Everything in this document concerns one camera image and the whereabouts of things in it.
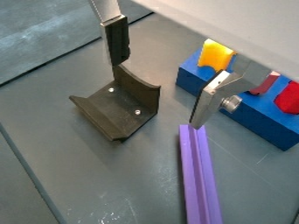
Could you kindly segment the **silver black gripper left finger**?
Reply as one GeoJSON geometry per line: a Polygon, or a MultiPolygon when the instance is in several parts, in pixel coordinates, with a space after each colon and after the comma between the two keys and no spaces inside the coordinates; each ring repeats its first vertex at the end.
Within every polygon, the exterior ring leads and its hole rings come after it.
{"type": "Polygon", "coordinates": [[[128,21],[119,9],[118,0],[88,0],[99,20],[102,37],[107,41],[107,53],[112,66],[130,57],[128,21]]]}

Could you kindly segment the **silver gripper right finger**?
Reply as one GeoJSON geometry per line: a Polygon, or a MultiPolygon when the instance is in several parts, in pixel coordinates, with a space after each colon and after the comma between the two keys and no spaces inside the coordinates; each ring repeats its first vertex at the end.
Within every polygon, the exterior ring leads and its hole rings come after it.
{"type": "Polygon", "coordinates": [[[232,113],[242,102],[239,94],[256,88],[270,73],[268,67],[238,55],[232,72],[219,70],[200,90],[191,112],[190,125],[198,130],[219,109],[232,113]]]}

